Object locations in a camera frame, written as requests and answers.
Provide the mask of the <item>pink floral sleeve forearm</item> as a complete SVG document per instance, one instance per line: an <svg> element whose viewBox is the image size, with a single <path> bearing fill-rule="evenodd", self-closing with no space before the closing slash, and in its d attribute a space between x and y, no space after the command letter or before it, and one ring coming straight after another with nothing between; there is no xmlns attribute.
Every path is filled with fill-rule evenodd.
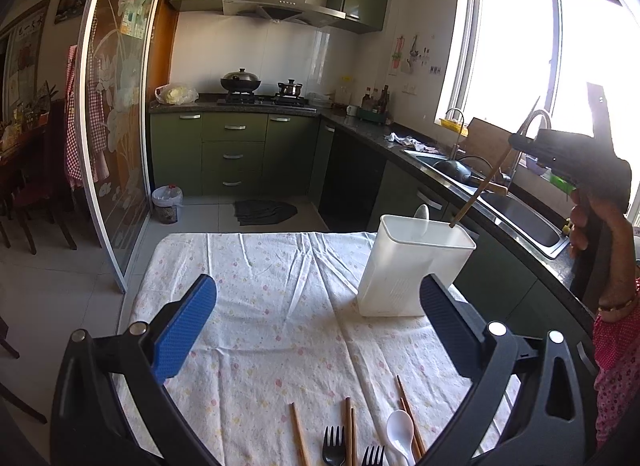
<svg viewBox="0 0 640 466"><path fill-rule="evenodd" d="M594 381L597 392L596 437L603 446L616 429L639 392L639 280L636 296L623 308L625 315L608 321L599 312L593 325L594 357L599 374Z"/></svg>

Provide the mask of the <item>person's right hand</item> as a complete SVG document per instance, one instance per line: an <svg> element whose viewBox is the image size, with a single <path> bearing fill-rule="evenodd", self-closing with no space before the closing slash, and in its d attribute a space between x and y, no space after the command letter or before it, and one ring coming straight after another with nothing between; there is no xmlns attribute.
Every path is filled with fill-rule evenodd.
<svg viewBox="0 0 640 466"><path fill-rule="evenodd" d="M636 290L636 260L634 259L634 229L611 201L588 195L580 197L575 189L570 193L574 208L570 222L570 254L577 257L588 248L588 212L594 212L611 230L611 263L608 282L599 297L599 316L605 323L616 323L626 317L638 304Z"/></svg>

